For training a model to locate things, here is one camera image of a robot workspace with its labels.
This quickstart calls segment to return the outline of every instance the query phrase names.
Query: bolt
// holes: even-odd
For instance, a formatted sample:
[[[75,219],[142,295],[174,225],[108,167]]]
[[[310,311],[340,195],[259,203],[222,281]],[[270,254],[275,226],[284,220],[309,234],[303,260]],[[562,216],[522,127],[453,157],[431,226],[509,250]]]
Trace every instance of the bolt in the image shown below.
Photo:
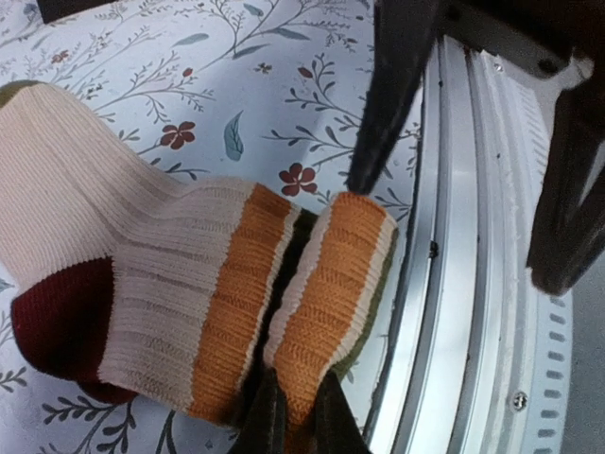
[[[512,407],[515,411],[522,411],[527,407],[527,402],[528,402],[529,398],[527,397],[527,394],[525,394],[523,391],[519,391],[518,393],[515,393],[515,395],[512,397]]]

